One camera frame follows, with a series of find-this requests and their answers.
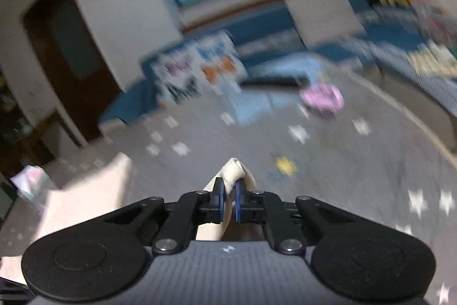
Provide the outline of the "dark wooden door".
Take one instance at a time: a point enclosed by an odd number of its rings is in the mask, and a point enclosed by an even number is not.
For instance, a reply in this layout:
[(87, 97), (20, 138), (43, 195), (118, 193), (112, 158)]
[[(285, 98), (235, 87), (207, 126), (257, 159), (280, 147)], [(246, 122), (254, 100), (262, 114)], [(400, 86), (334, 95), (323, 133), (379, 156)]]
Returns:
[(23, 26), (56, 96), (87, 142), (121, 89), (101, 55), (76, 0), (36, 0)]

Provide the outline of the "pile of small clothes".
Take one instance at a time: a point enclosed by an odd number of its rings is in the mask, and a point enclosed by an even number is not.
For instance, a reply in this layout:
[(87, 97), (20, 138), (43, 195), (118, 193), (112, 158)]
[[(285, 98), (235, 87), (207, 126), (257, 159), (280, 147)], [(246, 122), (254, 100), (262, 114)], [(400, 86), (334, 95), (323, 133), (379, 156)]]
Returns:
[(416, 51), (408, 53), (407, 58), (420, 75), (456, 79), (456, 58), (444, 45), (421, 44)]

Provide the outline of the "blue sofa bench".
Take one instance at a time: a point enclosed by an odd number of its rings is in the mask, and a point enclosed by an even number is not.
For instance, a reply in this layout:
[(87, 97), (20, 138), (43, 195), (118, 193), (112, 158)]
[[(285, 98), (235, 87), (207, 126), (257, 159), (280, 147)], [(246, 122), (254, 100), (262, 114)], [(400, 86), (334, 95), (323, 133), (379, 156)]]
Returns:
[[(364, 34), (356, 35), (357, 39), (378, 45), (391, 44), (407, 52), (413, 51), (424, 43), (425, 39), (419, 32), (415, 12), (407, 9), (385, 9), (380, 6), (372, 8), (367, 0), (348, 0), (348, 2), (366, 31)], [(155, 111), (159, 106), (159, 88), (153, 68), (159, 55), (181, 52), (187, 43), (218, 32), (229, 34), (239, 58), (247, 68), (279, 59), (289, 53), (304, 51), (317, 53), (333, 63), (357, 58), (363, 70), (381, 62), (379, 57), (365, 57), (361, 52), (346, 49), (339, 42), (325, 42), (316, 47), (305, 44), (301, 41), (292, 16), (285, 5), (273, 3), (259, 6), (249, 12), (228, 17), (198, 33), (188, 35), (182, 41), (141, 57), (139, 62), (143, 72), (142, 80), (133, 83), (127, 91), (114, 99), (98, 119), (99, 124), (111, 120), (131, 124), (146, 113)]]

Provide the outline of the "butterfly print pillow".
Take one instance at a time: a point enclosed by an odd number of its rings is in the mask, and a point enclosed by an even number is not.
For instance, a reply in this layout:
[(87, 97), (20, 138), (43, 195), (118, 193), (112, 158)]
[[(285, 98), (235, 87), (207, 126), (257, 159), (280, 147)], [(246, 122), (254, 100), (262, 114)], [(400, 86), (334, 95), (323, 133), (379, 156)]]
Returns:
[(226, 84), (237, 84), (247, 77), (230, 34), (225, 30), (191, 39), (170, 52), (160, 53), (150, 64), (157, 99), (161, 105), (219, 91)]

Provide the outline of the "black remote control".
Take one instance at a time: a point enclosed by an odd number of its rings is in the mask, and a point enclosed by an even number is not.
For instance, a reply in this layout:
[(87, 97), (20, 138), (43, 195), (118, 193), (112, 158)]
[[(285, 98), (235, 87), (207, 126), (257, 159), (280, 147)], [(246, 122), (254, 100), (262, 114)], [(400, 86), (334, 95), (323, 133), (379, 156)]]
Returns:
[(309, 85), (306, 77), (282, 77), (282, 76), (265, 76), (251, 77), (239, 84), (241, 87), (296, 87), (305, 88)]

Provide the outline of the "pink fluffy scrunchie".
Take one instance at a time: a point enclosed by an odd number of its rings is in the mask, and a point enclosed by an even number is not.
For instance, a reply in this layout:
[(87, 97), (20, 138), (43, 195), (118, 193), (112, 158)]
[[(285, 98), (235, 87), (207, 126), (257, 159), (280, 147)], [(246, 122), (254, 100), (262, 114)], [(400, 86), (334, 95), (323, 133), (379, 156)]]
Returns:
[(299, 91), (304, 105), (321, 113), (336, 114), (345, 106), (341, 91), (333, 84), (319, 83)]

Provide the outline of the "tissue box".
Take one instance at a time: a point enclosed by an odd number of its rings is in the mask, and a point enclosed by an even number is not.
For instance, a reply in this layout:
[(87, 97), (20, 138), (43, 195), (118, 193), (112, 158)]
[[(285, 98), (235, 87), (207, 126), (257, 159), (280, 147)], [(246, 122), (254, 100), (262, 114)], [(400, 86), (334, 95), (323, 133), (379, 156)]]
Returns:
[(54, 188), (49, 175), (40, 166), (26, 166), (21, 172), (10, 178), (21, 197), (36, 202), (46, 192)]

